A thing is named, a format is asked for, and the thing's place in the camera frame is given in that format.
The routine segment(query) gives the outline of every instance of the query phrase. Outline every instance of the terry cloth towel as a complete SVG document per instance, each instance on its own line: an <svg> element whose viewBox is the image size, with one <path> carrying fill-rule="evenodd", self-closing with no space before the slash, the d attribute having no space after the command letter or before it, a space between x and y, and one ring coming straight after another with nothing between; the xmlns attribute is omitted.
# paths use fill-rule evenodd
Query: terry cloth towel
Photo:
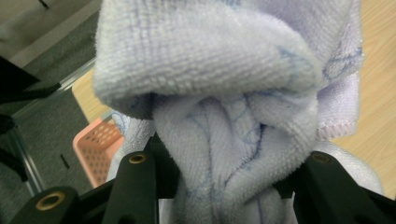
<svg viewBox="0 0 396 224"><path fill-rule="evenodd" d="M134 118L128 133L141 138L124 151L155 129L175 159L169 223L289 218L272 184L319 139L355 131L356 103L327 107L343 105L332 94L359 79L359 9L353 0L104 0L94 90Z"/></svg>

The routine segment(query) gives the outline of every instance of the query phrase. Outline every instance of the towel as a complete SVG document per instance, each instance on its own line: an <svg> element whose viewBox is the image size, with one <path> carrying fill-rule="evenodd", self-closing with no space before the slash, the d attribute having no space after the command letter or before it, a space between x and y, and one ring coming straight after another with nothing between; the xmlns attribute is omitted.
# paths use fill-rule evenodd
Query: towel
<svg viewBox="0 0 396 224"><path fill-rule="evenodd" d="M96 38L95 93L132 118L121 152L155 130L180 169L162 223L292 222L272 184L356 130L358 0L104 0Z"/></svg>

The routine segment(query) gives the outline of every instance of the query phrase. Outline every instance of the brass insert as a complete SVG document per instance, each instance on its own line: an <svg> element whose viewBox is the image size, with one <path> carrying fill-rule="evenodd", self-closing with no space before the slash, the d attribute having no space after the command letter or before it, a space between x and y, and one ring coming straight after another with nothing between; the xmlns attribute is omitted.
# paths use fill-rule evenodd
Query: brass insert
<svg viewBox="0 0 396 224"><path fill-rule="evenodd" d="M145 154L136 154L129 158L129 162L131 164L139 164L144 162L147 159Z"/></svg>
<svg viewBox="0 0 396 224"><path fill-rule="evenodd" d="M54 191L38 201L35 208L40 211L50 210L64 201L66 195L61 191Z"/></svg>

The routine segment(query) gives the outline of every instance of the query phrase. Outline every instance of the plastic basket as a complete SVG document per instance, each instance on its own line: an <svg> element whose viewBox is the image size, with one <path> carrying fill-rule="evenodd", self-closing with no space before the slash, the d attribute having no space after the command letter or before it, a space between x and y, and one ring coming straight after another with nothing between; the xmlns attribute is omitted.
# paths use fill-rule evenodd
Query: plastic basket
<svg viewBox="0 0 396 224"><path fill-rule="evenodd" d="M76 135L73 148L94 188L106 182L111 159L123 140L111 119L97 119Z"/></svg>

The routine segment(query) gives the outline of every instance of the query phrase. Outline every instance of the wooden floor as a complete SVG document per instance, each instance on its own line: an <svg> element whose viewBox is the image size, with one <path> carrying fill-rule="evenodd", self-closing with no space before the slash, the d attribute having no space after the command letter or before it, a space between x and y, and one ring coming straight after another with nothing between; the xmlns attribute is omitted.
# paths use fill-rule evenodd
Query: wooden floor
<svg viewBox="0 0 396 224"><path fill-rule="evenodd" d="M362 1L361 116L354 136L338 145L378 172L385 194L396 196L396 1Z"/></svg>

